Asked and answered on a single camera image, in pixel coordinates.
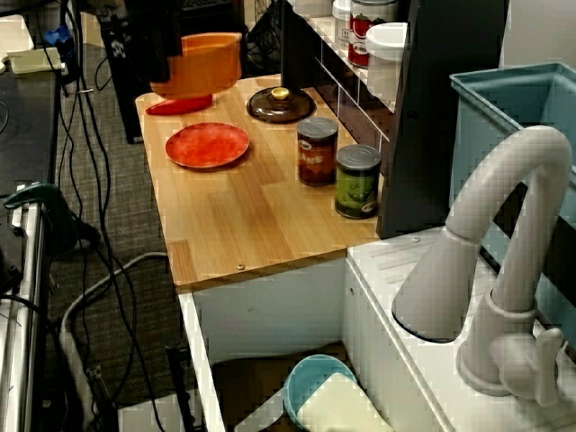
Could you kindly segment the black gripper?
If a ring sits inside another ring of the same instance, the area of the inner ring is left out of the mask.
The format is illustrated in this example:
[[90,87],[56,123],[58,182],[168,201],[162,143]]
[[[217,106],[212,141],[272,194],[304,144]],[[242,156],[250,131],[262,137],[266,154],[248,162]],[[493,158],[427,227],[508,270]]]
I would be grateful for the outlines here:
[[144,1],[145,30],[155,52],[144,60],[144,77],[148,82],[164,83],[170,78],[167,57],[182,53],[179,24],[180,2],[175,0]]

